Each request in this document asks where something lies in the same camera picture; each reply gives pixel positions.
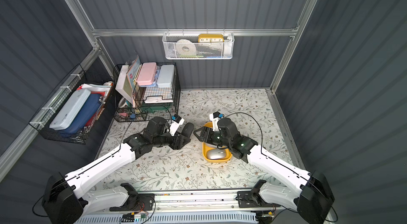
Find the silver grey mouse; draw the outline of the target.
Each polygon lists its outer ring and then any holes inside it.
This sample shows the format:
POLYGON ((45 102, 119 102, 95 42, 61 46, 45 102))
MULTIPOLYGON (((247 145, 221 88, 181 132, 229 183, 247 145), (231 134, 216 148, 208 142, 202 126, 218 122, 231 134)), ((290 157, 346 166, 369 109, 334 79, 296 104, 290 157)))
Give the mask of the silver grey mouse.
POLYGON ((226 158, 227 153, 224 149, 211 149, 206 153, 206 157, 209 160, 219 160, 226 158))

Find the black mouse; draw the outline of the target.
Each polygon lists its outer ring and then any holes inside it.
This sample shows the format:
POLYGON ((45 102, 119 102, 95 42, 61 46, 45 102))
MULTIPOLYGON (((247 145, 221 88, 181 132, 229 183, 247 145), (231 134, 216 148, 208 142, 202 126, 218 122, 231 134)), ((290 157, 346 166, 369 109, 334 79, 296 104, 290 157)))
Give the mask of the black mouse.
POLYGON ((193 131, 194 131, 194 124, 188 122, 188 123, 183 127, 181 134, 182 134, 184 137, 190 138, 191 135, 192 135, 192 133, 193 133, 193 131))

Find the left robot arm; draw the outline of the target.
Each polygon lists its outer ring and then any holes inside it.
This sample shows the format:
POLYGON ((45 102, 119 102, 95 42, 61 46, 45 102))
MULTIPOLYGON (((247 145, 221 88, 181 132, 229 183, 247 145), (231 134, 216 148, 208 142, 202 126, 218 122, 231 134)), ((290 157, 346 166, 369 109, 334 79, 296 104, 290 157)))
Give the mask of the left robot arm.
POLYGON ((73 224, 89 213, 109 209, 130 211, 142 208, 138 192, 129 183, 122 183, 116 189, 91 192, 102 179, 130 164, 154 147, 170 147, 180 150, 191 141, 193 123, 184 123, 174 116, 170 123, 165 118, 154 117, 146 128, 133 134, 93 162, 66 175, 57 173, 47 182, 41 205, 53 224, 73 224))

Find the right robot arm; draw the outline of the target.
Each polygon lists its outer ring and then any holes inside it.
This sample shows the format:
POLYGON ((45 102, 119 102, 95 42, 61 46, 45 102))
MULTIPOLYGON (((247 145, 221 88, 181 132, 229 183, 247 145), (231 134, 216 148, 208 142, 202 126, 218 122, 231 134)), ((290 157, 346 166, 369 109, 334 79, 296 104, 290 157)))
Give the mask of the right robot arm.
POLYGON ((295 167, 265 150, 260 143, 242 135, 229 118, 218 119, 213 126, 194 131, 203 143, 224 147, 233 157, 270 174, 283 186, 259 180, 252 188, 252 200, 277 204, 297 212, 309 224, 323 224, 333 209, 335 197, 325 175, 295 167))

